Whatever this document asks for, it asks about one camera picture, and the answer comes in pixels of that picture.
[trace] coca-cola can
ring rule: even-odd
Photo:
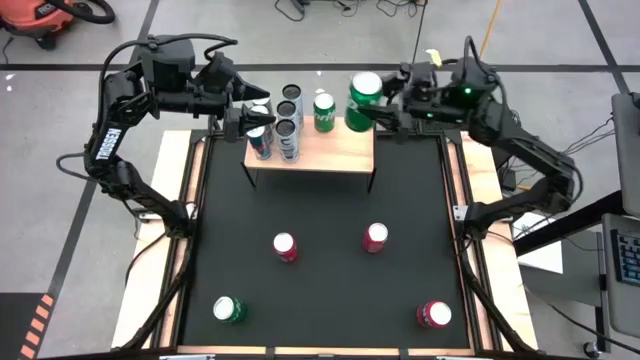
[[[418,306],[416,319],[422,327],[443,328],[451,321],[451,308],[443,301],[430,301]]]
[[[362,247],[370,253],[377,253],[384,247],[388,235],[389,231],[383,224],[371,224],[364,233]]]
[[[280,233],[273,238],[273,249],[284,262],[292,262],[298,257],[296,241],[288,233]]]

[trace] keyboard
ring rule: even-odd
[[[611,230],[616,278],[629,285],[640,286],[640,234]]]

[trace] concrete floor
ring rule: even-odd
[[[85,183],[56,170],[63,153],[78,152],[96,116],[97,65],[121,42],[138,37],[152,2],[110,0],[118,20],[107,26],[79,22],[59,39],[58,49],[40,50],[32,40],[16,38],[8,47],[11,64],[41,64],[23,70],[0,65],[0,226],[5,233],[0,252],[0,292],[46,292],[69,234]],[[464,36],[482,43],[495,1],[432,0],[420,24],[421,9],[411,18],[407,9],[389,18],[363,2],[356,16],[345,18],[330,2],[312,2],[307,18],[293,23],[264,0],[159,0],[150,26],[152,34],[215,33],[240,41],[225,54],[236,64],[360,64],[342,70],[244,72],[245,79],[278,91],[295,82],[307,103],[322,88],[344,99],[351,74],[366,64],[411,61],[418,30],[416,59],[424,50],[439,49],[443,58],[460,57]],[[635,0],[588,1],[615,60],[640,64],[640,3]],[[290,10],[288,1],[282,1]],[[8,38],[0,33],[0,45]],[[194,42],[197,62],[208,46]],[[114,63],[125,64],[130,51]],[[618,92],[610,72],[532,72],[537,65],[607,64],[576,0],[505,0],[484,60],[494,64],[531,65],[526,72],[503,73],[509,103],[523,126],[550,145],[563,149],[604,123],[610,96]],[[66,64],[69,71],[49,65]],[[343,65],[336,65],[340,70]],[[624,73],[632,90],[640,89],[640,73]],[[133,129],[119,154],[132,161],[142,177],[151,179],[162,132],[199,128],[203,120],[165,114]],[[619,188],[613,137],[574,156],[585,178],[585,192],[574,209]],[[68,166],[81,170],[79,161]],[[527,172],[518,174],[519,179]],[[134,248],[133,221],[120,203],[96,192],[57,299],[41,357],[109,350],[124,286],[124,272]],[[576,320],[594,326],[593,309],[554,300]],[[581,356],[581,344],[592,336],[529,298],[540,348],[550,354]],[[640,345],[640,341],[616,335]],[[631,359],[614,347],[609,359]]]

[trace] can lid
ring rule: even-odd
[[[447,325],[451,321],[451,309],[442,301],[435,301],[428,311],[431,320],[438,325]]]
[[[331,109],[331,107],[334,105],[333,96],[327,93],[322,93],[316,96],[316,99],[313,103],[320,109]]]
[[[264,105],[256,105],[251,108],[251,111],[259,112],[261,114],[269,114],[269,109]]]
[[[280,233],[273,238],[273,247],[279,252],[291,250],[293,247],[293,236],[288,233]]]
[[[373,95],[382,89],[382,79],[376,73],[365,71],[357,73],[352,81],[354,89],[363,95]]]
[[[387,240],[388,235],[389,231],[387,227],[381,223],[375,223],[369,226],[369,237],[371,241],[383,242]]]
[[[282,88],[282,96],[285,99],[295,100],[300,97],[301,93],[300,87],[296,84],[289,84]]]
[[[278,104],[278,115],[280,116],[291,116],[296,113],[296,105],[291,101],[283,101]]]
[[[267,105],[269,100],[271,100],[271,99],[270,98],[255,99],[255,100],[253,100],[253,103],[255,105]]]
[[[280,136],[289,136],[296,131],[296,124],[291,120],[280,120],[276,125],[276,133]]]
[[[257,127],[255,129],[247,131],[249,137],[260,137],[264,134],[264,126]]]
[[[227,320],[233,314],[233,300],[228,296],[222,296],[213,304],[213,315],[218,320]]]

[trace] black table surface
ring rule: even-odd
[[[371,194],[362,174],[268,170],[253,191],[245,145],[216,142],[179,343],[469,348],[438,149],[435,139],[377,140]],[[374,222],[389,239],[369,254],[361,240]],[[279,232],[298,243],[292,264],[274,254]],[[223,295],[247,304],[244,322],[215,319]],[[444,329],[416,322],[431,300],[451,307]]]

